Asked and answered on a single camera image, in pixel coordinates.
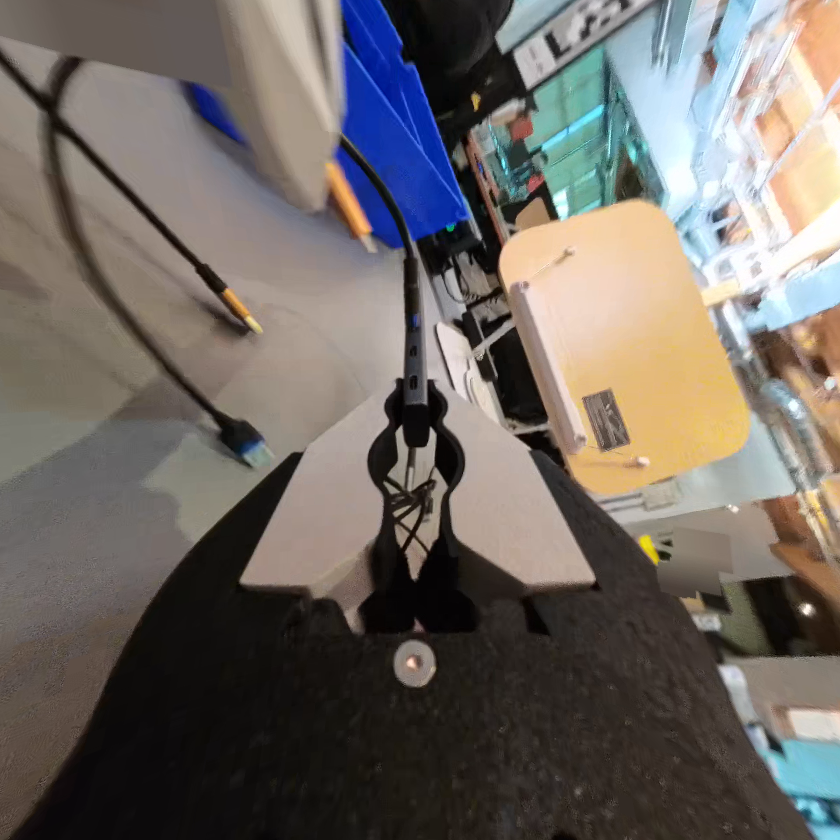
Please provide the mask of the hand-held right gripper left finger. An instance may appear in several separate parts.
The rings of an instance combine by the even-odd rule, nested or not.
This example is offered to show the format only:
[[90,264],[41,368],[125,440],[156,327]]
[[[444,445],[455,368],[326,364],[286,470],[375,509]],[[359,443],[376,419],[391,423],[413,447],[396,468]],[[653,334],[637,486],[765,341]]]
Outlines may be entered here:
[[317,437],[300,457],[239,585],[259,594],[335,602],[350,630],[365,630],[363,603],[389,576],[409,572],[383,478],[369,455],[387,433],[386,387]]

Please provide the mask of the grey usb hub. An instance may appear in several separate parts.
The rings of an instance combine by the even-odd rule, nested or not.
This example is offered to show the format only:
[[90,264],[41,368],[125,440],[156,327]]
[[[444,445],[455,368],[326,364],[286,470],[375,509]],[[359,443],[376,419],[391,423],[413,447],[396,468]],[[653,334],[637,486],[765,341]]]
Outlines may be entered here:
[[423,300],[417,252],[404,215],[388,186],[344,134],[341,135],[339,145],[365,174],[379,194],[402,241],[404,250],[402,265],[405,323],[402,428],[407,447],[423,448],[427,445],[431,432],[431,416],[428,399]]

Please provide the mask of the blue plastic bin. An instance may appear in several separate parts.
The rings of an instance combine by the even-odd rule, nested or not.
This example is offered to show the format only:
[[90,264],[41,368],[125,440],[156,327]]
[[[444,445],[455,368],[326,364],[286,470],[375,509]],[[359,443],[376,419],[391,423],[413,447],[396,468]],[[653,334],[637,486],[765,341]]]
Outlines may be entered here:
[[[226,45],[227,2],[216,3]],[[391,215],[365,174],[340,148],[342,134],[388,186],[412,240],[466,220],[466,205],[417,69],[402,58],[402,41],[382,3],[340,4],[344,118],[333,160],[343,168],[372,225],[373,236],[395,249],[402,241]],[[231,73],[225,87],[186,84],[197,114],[226,138],[231,154],[268,182],[257,169],[227,105],[226,94],[231,87]]]

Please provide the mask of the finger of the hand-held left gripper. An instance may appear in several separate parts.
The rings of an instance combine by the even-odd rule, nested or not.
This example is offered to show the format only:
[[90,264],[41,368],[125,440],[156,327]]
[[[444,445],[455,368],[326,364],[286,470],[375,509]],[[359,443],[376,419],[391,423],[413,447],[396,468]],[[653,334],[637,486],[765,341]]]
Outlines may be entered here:
[[157,76],[230,82],[214,1],[2,1],[1,36]]
[[344,118],[338,1],[229,1],[226,102],[262,176],[292,206],[328,201]]

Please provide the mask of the black device green display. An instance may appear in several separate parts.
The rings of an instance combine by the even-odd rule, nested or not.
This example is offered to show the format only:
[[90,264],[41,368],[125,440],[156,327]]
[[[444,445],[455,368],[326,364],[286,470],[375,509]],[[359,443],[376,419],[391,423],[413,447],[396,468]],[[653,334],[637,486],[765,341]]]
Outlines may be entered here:
[[442,227],[416,243],[418,254],[433,272],[439,271],[441,266],[446,266],[452,258],[483,248],[484,241],[480,231],[470,220]]

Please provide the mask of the black cable blue plug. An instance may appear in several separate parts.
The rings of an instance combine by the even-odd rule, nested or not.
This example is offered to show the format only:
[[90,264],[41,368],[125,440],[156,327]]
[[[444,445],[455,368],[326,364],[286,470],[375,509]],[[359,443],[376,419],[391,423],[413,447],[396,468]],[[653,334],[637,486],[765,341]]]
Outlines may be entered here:
[[[60,102],[60,114],[63,117],[62,107],[65,95],[75,75],[67,84]],[[62,141],[68,142],[48,136],[45,121],[43,142],[45,156],[49,164],[51,195],[58,212],[62,232],[73,252],[87,288],[127,330],[129,336],[151,357],[166,377],[213,420],[217,427],[220,444],[232,456],[250,468],[266,465],[270,460],[270,452],[263,434],[246,420],[232,417],[217,408],[209,397],[186,376],[178,364],[164,352],[151,332],[134,315],[128,305],[120,298],[111,281],[106,278],[83,227],[77,199],[70,189],[69,176],[66,173],[62,155]]]

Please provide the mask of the black cable orange plug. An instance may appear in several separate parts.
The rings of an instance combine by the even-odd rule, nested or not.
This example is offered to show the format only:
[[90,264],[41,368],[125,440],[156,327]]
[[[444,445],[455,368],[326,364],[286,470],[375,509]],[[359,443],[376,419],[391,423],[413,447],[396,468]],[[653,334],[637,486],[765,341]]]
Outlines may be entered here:
[[370,254],[377,253],[371,224],[355,195],[341,165],[336,161],[325,164],[329,200],[353,238]]

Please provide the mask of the wooden laptop stand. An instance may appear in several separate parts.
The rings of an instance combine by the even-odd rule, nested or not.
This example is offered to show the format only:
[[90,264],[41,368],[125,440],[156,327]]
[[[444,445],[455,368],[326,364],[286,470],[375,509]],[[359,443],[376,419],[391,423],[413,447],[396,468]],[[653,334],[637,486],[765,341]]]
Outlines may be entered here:
[[616,497],[737,454],[751,412],[675,226],[641,200],[519,230],[500,252],[510,318],[471,347],[438,324],[449,380],[478,403],[480,359],[516,332],[572,477]]

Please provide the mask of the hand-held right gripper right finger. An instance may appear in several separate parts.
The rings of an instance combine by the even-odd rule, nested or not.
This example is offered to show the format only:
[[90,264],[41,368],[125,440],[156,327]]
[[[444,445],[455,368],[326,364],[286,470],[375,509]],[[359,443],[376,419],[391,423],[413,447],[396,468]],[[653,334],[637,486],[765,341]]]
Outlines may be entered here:
[[415,582],[416,620],[468,633],[494,602],[590,590],[595,573],[531,449],[480,408],[431,382],[439,532]]

